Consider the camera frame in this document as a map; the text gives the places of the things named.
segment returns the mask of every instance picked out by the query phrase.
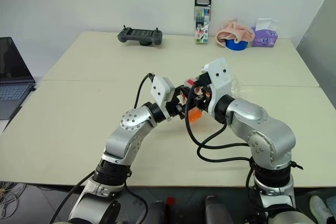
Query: shoe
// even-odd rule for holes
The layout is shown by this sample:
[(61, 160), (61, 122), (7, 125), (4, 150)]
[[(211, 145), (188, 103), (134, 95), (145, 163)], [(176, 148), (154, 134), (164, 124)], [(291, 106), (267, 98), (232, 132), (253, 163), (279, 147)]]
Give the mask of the shoe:
[(309, 208), (311, 213), (314, 215), (318, 224), (327, 224), (327, 220), (330, 217), (333, 217), (329, 208), (324, 204), (323, 200), (314, 195), (310, 198)]

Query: robotic arm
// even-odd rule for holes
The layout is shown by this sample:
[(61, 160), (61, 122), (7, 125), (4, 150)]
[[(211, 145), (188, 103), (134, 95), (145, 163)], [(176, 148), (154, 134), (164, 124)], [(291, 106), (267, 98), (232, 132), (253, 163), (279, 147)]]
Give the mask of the robotic arm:
[[(118, 128), (107, 140), (94, 175), (70, 213), (69, 223), (114, 223), (120, 210), (116, 198), (132, 174), (130, 166), (144, 137), (160, 122), (176, 115), (183, 119), (185, 111), (194, 107), (208, 112), (219, 123), (226, 122), (250, 146), (255, 182), (251, 198), (255, 199), (258, 211), (270, 215), (269, 223), (313, 223), (295, 211), (290, 169), (296, 165), (291, 161), (296, 140), (292, 130), (271, 118), (262, 107), (232, 98), (231, 85), (224, 58), (206, 64), (192, 88), (175, 88), (167, 78), (155, 76), (151, 94), (156, 102), (129, 110), (121, 117)], [(178, 99), (181, 94), (192, 99), (187, 108)]]

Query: purple tissue box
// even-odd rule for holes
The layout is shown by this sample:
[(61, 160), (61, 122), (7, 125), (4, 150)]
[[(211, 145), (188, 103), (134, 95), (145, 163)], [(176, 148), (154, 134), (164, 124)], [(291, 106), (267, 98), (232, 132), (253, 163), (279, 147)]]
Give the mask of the purple tissue box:
[(253, 47), (273, 47), (275, 41), (277, 41), (278, 34), (272, 30), (259, 30), (256, 31), (255, 27), (252, 27), (255, 37), (252, 42)]

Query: laptop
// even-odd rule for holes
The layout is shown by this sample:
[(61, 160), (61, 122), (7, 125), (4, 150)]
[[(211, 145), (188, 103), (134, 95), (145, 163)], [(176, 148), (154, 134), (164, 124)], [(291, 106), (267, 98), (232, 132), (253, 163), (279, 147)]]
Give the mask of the laptop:
[(12, 38), (0, 37), (0, 120), (8, 120), (35, 85)]

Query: pink cloth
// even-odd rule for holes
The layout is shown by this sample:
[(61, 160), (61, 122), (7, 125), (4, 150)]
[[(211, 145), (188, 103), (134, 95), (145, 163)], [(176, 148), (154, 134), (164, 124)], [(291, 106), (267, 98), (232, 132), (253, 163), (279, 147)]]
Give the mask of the pink cloth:
[(222, 29), (216, 34), (216, 42), (225, 47), (225, 39), (234, 39), (235, 43), (241, 41), (252, 41), (254, 39), (254, 32), (252, 29), (240, 24), (236, 19), (225, 22)]

